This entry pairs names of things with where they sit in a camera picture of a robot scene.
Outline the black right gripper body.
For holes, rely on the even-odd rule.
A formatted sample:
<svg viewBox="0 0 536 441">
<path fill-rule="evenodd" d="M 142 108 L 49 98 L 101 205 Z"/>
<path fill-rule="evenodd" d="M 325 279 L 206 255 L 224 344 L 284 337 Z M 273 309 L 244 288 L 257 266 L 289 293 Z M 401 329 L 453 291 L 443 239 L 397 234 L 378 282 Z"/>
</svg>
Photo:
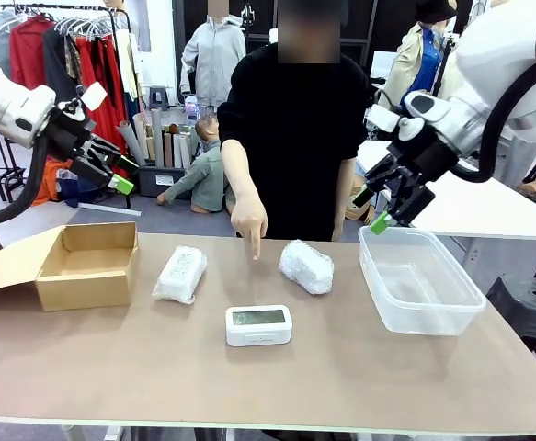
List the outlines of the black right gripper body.
<svg viewBox="0 0 536 441">
<path fill-rule="evenodd" d="M 387 150 L 419 183 L 437 181 L 459 162 L 456 152 L 431 126 L 424 126 L 410 141 L 394 137 Z"/>
</svg>

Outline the person's right hand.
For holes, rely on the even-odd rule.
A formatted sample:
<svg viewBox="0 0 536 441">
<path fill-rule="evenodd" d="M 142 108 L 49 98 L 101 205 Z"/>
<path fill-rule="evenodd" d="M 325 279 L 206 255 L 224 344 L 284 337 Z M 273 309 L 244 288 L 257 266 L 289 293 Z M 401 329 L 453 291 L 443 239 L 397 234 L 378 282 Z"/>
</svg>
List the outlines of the person's right hand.
<svg viewBox="0 0 536 441">
<path fill-rule="evenodd" d="M 252 250 L 252 257 L 258 260 L 261 253 L 261 239 L 265 237 L 268 216 L 259 200 L 237 201 L 231 216 L 235 231 L 246 239 Z"/>
</svg>

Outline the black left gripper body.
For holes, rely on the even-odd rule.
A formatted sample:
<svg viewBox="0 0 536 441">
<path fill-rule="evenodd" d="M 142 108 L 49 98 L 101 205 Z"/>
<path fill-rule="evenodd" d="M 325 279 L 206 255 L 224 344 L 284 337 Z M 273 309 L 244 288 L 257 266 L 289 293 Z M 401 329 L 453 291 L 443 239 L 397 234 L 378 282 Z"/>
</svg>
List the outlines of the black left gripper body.
<svg viewBox="0 0 536 441">
<path fill-rule="evenodd" d="M 95 126 L 81 104 L 61 104 L 54 108 L 45 128 L 47 154 L 61 162 L 75 158 Z"/>
</svg>

